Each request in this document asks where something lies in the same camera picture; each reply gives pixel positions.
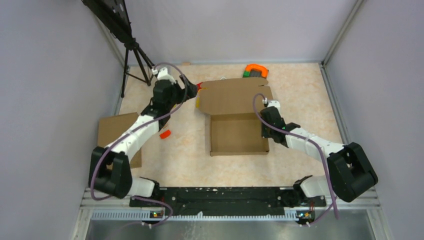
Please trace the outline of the large cardboard box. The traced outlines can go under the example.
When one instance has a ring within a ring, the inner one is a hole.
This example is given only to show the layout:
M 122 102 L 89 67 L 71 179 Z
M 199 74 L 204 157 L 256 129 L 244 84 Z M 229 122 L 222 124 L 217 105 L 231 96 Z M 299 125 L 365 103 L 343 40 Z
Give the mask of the large cardboard box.
M 210 155 L 267 155 L 269 141 L 262 137 L 262 123 L 255 114 L 264 108 L 263 94 L 272 90 L 262 77 L 228 78 L 201 83 L 198 110 L 209 116 Z

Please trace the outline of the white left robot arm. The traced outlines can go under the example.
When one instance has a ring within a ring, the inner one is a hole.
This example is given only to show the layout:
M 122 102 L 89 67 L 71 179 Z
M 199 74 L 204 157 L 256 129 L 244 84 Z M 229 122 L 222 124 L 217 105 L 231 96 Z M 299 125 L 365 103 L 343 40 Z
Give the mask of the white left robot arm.
M 131 161 L 147 140 L 164 128 L 184 102 L 197 96 L 198 86 L 184 74 L 179 78 L 184 88 L 171 76 L 160 77 L 154 84 L 153 96 L 135 122 L 116 140 L 105 147 L 93 149 L 88 183 L 94 200 L 138 196 L 149 207 L 160 202 L 161 194 L 155 190 L 156 182 L 133 177 Z

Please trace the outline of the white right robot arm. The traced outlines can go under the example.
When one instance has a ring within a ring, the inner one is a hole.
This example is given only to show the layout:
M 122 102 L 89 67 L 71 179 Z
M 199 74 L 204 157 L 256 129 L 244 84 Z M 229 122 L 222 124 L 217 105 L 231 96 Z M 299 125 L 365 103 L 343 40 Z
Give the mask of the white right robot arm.
M 293 200 L 297 205 L 307 206 L 314 197 L 320 196 L 350 203 L 379 182 L 360 144 L 332 142 L 296 123 L 285 123 L 275 106 L 264 108 L 257 116 L 262 124 L 263 138 L 300 151 L 323 164 L 324 175 L 309 175 L 294 183 Z

